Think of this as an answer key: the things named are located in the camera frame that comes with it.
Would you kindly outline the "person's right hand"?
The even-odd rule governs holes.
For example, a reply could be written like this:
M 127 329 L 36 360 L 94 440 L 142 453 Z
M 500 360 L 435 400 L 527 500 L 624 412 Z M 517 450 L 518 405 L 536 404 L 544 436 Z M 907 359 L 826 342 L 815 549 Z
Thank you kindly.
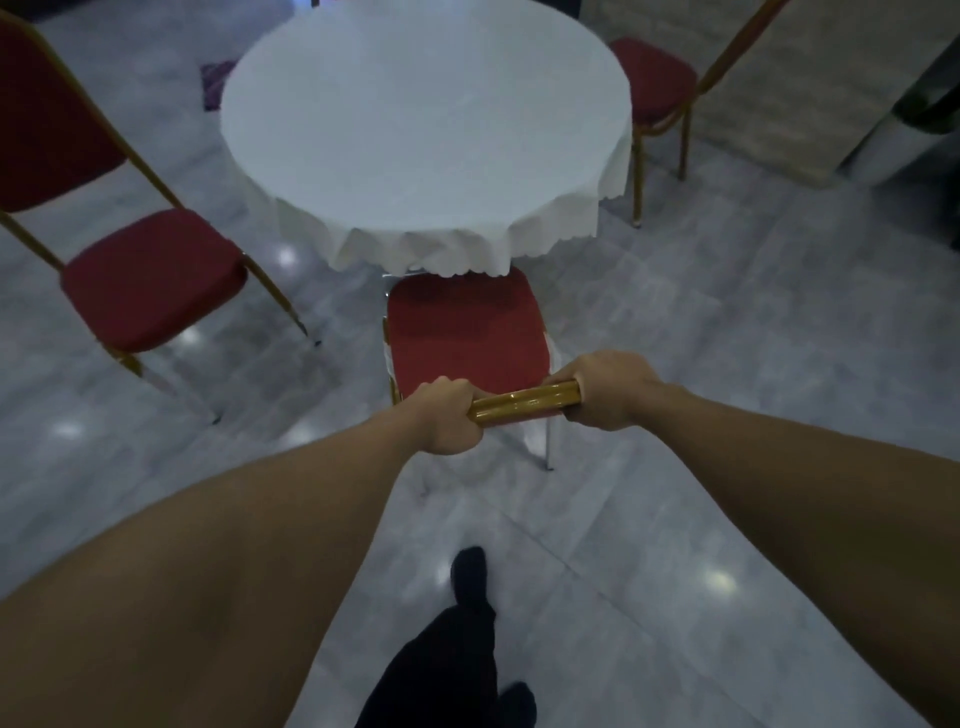
M 601 359 L 601 383 L 595 390 L 579 389 L 580 402 L 564 408 L 565 418 L 581 426 L 609 432 L 650 430 L 676 392 L 635 352 L 602 349 L 576 358 Z

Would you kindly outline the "purple cloth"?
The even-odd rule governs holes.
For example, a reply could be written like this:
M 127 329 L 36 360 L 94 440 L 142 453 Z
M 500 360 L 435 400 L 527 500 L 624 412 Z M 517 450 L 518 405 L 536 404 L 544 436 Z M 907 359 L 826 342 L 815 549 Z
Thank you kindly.
M 226 82 L 236 65 L 237 59 L 228 59 L 199 67 L 201 103 L 205 113 L 220 111 Z

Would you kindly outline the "silver cylindrical bin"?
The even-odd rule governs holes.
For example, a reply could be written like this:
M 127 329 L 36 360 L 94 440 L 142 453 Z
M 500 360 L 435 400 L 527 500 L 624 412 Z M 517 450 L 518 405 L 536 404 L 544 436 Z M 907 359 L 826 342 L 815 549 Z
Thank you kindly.
M 960 129 L 960 79 L 949 86 L 917 82 L 858 146 L 846 176 L 881 185 Z

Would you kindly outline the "white round tablecloth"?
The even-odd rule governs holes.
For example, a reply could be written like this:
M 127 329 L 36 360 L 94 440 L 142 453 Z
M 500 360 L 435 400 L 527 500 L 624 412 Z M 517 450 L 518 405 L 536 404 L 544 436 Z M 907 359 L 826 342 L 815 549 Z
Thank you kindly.
M 536 0 L 332 0 L 238 61 L 222 138 L 247 207 L 343 271 L 504 276 L 594 237 L 627 187 L 629 83 Z

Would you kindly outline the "person's black trouser leg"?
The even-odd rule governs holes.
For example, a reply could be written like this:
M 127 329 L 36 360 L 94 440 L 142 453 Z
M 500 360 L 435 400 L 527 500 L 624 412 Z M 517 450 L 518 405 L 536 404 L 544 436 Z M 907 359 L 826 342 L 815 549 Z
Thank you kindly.
M 390 661 L 355 728 L 490 728 L 497 721 L 497 613 L 443 610 Z

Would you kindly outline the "red chair with gold frame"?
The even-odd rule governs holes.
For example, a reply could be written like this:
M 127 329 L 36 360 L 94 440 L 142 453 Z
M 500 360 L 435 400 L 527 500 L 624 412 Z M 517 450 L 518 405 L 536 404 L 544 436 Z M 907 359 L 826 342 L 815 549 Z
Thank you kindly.
M 169 204 L 63 261 L 16 218 L 130 164 Z M 222 415 L 139 356 L 234 299 L 249 276 L 316 347 L 262 267 L 185 206 L 114 127 L 29 21 L 0 8 L 0 226 L 57 273 L 100 347 L 138 380 L 212 425 Z
M 386 301 L 391 402 L 441 376 L 466 379 L 485 393 L 468 417 L 483 429 L 521 426 L 528 450 L 554 470 L 560 431 L 552 421 L 581 393 L 575 380 L 544 384 L 562 362 L 526 275 L 410 274 L 392 282 Z
M 764 0 L 760 8 L 700 76 L 675 54 L 631 37 L 611 41 L 630 87 L 631 224 L 642 226 L 644 206 L 644 142 L 679 127 L 678 179 L 688 176 L 691 128 L 699 98 L 712 91 L 757 43 L 791 0 Z

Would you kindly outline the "person's left hand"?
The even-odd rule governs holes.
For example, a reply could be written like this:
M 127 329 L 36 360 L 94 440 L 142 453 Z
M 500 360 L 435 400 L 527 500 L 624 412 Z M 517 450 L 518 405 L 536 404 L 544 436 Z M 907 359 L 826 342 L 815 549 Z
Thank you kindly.
M 487 395 L 478 390 L 479 398 L 474 403 Z M 417 405 L 417 390 L 402 401 L 399 409 L 412 424 L 418 449 L 429 455 L 462 455 L 479 445 L 484 437 L 483 428 L 470 415 L 471 408 L 468 411 L 425 410 Z

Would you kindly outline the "person's left forearm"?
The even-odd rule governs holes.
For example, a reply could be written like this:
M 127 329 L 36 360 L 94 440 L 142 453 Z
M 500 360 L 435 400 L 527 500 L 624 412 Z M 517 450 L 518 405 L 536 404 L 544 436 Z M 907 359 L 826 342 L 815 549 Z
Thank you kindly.
M 0 728 L 282 726 L 423 419 L 183 489 L 0 601 Z

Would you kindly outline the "person's right forearm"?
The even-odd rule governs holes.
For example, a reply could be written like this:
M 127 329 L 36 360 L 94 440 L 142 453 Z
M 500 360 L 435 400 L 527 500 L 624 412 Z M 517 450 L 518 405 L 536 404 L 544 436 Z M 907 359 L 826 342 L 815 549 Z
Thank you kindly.
M 934 728 L 960 728 L 960 463 L 664 383 L 630 416 Z

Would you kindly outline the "person's black shoe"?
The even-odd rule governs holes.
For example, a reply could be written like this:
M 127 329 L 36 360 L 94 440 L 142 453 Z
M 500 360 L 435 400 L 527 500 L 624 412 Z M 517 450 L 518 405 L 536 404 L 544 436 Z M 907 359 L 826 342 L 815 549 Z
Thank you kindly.
M 498 696 L 496 710 L 495 728 L 536 728 L 537 702 L 526 682 L 508 685 Z
M 488 599 L 488 564 L 484 548 L 460 550 L 450 565 L 450 586 L 457 606 L 476 612 L 492 609 Z

